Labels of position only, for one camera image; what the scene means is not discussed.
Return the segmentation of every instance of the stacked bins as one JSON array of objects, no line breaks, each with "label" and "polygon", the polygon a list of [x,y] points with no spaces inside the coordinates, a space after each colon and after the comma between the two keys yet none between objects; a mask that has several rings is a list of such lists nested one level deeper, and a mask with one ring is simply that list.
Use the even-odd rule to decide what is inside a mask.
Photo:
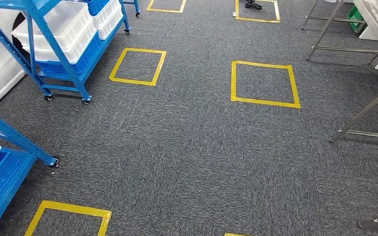
[{"label": "stacked bins", "polygon": [[[64,55],[77,75],[84,73],[100,43],[93,18],[84,2],[61,1],[44,17]],[[66,73],[53,49],[33,22],[35,60],[47,76]],[[12,35],[30,52],[27,22],[23,21]]]},{"label": "stacked bins", "polygon": [[110,0],[95,16],[92,17],[94,19],[94,25],[98,31],[99,39],[105,40],[123,17],[121,4],[118,0]]}]

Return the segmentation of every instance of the caster wheel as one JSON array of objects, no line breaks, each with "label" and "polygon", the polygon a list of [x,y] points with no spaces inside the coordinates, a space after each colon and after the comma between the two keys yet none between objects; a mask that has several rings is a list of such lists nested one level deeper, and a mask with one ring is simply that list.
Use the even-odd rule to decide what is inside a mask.
[{"label": "caster wheel", "polygon": [[51,167],[52,168],[57,168],[57,167],[59,167],[60,160],[57,157],[55,157],[55,156],[53,156],[53,157],[56,159],[56,162]]}]

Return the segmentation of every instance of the blue shelf post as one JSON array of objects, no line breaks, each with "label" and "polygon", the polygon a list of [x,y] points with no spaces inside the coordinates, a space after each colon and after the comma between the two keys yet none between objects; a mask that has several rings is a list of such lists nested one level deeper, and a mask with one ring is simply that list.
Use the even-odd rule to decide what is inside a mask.
[{"label": "blue shelf post", "polygon": [[48,153],[43,151],[40,147],[35,145],[33,142],[31,142],[29,139],[24,137],[22,134],[20,134],[11,126],[6,124],[1,119],[0,119],[0,138],[8,142],[11,142],[15,145],[18,145],[23,150],[29,153],[33,153],[34,155],[36,155],[36,157],[41,159],[44,162],[44,164],[48,166],[54,166],[58,164],[58,159],[50,156]]}]

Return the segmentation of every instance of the shelf frame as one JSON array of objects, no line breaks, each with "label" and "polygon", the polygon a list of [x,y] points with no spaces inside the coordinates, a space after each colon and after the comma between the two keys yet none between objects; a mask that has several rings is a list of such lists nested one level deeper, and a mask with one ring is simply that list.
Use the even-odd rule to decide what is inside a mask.
[{"label": "shelf frame", "polygon": [[[121,4],[121,11],[123,14],[123,18],[117,24],[116,28],[111,32],[109,37],[106,40],[102,40],[97,53],[90,63],[89,67],[87,68],[86,72],[82,75],[77,75],[73,70],[72,65],[68,62],[66,56],[64,55],[60,45],[54,38],[53,34],[51,33],[50,29],[48,28],[47,23],[44,20],[45,14],[47,14],[54,6],[56,6],[60,0],[0,0],[0,8],[3,9],[13,9],[13,10],[20,10],[25,13],[27,25],[28,25],[28,33],[29,33],[29,46],[30,48],[34,48],[34,41],[32,36],[32,20],[35,21],[38,28],[43,33],[44,37],[48,41],[50,47],[55,52],[57,58],[59,59],[60,63],[63,65],[64,70],[66,73],[55,73],[51,75],[45,75],[44,73],[40,72],[37,74],[35,70],[35,55],[34,50],[30,52],[30,60],[24,58],[24,56],[18,51],[18,49],[13,45],[10,39],[6,37],[6,35],[0,29],[0,42],[4,45],[4,47],[12,54],[12,56],[18,61],[18,63],[22,66],[22,68],[26,71],[26,73],[33,79],[35,84],[40,88],[41,92],[45,97],[52,97],[53,92],[51,89],[59,89],[65,90],[70,92],[78,92],[82,97],[82,101],[89,102],[92,99],[92,96],[88,94],[86,88],[84,86],[86,80],[88,79],[89,75],[93,71],[94,67],[96,66],[99,59],[102,57],[102,54],[108,47],[109,43],[112,41],[115,33],[119,29],[120,25],[124,23],[125,31],[129,32],[130,27],[128,23],[128,18],[126,16],[125,7],[123,0],[119,0]],[[56,80],[67,80],[71,81],[74,84],[74,87],[68,86],[59,86],[48,84],[45,82],[45,78],[49,79],[56,79]]]}]

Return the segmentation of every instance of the green crate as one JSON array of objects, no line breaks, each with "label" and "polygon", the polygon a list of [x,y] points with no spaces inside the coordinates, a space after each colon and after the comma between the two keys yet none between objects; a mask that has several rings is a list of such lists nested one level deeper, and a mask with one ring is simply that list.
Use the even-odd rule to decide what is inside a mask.
[{"label": "green crate", "polygon": [[[347,15],[347,19],[350,19],[350,20],[358,20],[358,21],[362,21],[363,20],[363,17],[360,15],[360,12],[357,10],[357,7],[356,6],[353,6],[353,8],[350,10],[349,14]],[[359,29],[359,26],[361,23],[352,23],[350,22],[349,23],[351,28],[353,29],[354,32],[356,33],[361,33],[363,32],[363,30],[366,28],[367,25],[365,25],[361,30],[360,32],[358,32],[358,29]]]}]

